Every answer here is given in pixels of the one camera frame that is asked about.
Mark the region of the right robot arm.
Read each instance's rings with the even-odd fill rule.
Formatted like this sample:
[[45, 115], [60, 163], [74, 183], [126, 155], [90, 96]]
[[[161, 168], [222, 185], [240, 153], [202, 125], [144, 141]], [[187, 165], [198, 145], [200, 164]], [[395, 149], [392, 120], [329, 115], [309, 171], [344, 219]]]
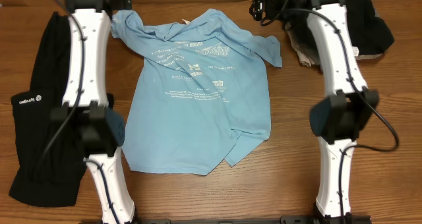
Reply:
[[263, 26], [275, 20], [306, 22], [324, 76], [325, 97], [309, 113], [320, 146], [320, 184], [310, 216], [283, 216], [281, 223], [370, 223], [351, 213], [351, 160], [359, 133], [379, 101], [369, 90], [347, 29], [346, 0], [253, 0], [250, 14]]

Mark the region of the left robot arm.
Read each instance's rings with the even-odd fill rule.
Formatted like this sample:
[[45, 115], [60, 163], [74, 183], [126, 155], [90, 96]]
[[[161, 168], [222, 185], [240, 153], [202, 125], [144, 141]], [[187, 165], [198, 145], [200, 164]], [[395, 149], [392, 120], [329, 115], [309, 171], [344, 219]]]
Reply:
[[61, 125], [45, 147], [50, 151], [65, 128], [76, 134], [102, 207], [100, 223], [139, 223], [121, 159], [125, 121], [106, 93], [106, 51], [114, 11], [129, 10], [132, 0], [54, 0], [69, 15], [69, 77], [62, 105], [51, 112]]

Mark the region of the light blue printed t-shirt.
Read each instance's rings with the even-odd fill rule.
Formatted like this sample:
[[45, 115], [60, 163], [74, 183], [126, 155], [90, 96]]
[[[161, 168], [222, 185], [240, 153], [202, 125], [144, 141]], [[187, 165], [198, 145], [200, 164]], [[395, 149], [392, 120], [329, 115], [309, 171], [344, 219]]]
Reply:
[[207, 175], [269, 139], [266, 67], [282, 66], [276, 37], [255, 36], [215, 9], [156, 26], [119, 11], [111, 33], [144, 59], [123, 144], [132, 171]]

